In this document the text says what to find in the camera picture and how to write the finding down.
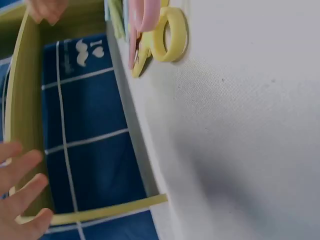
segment white textured surface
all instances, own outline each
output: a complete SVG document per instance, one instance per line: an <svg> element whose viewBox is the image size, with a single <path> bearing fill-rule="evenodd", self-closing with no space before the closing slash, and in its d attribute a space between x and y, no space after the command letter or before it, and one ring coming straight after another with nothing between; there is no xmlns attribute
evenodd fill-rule
<svg viewBox="0 0 320 240"><path fill-rule="evenodd" d="M320 239L320 3L171 0L189 46L130 78L177 239Z"/></svg>

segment yellow box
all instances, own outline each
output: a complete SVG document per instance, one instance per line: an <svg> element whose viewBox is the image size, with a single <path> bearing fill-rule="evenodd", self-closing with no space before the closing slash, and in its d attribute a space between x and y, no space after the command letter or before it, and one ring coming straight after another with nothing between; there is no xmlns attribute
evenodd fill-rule
<svg viewBox="0 0 320 240"><path fill-rule="evenodd" d="M23 5L0 15L0 40L6 39L7 45L11 47L8 47L7 52L0 51L0 56L10 54L10 50L13 52L6 98L5 141L20 141L24 146L24 153L32 149L44 151L41 108L44 45L105 32L103 0L71 1L61 20L54 26L44 21L37 25L25 12ZM145 173L150 171L150 168L147 170L144 168L148 164L139 162L138 157L137 161L144 185L150 185L146 182L149 180L144 177L144 175L153 176ZM10 194L23 187L36 173L47 174L45 160L13 187ZM146 192L147 198L133 202L82 212L55 214L52 225L105 218L167 201L167 196L159 194L157 190L146 189ZM54 210L49 187L31 204L24 215L18 218L18 221L22 223L30 221L42 208Z"/></svg>

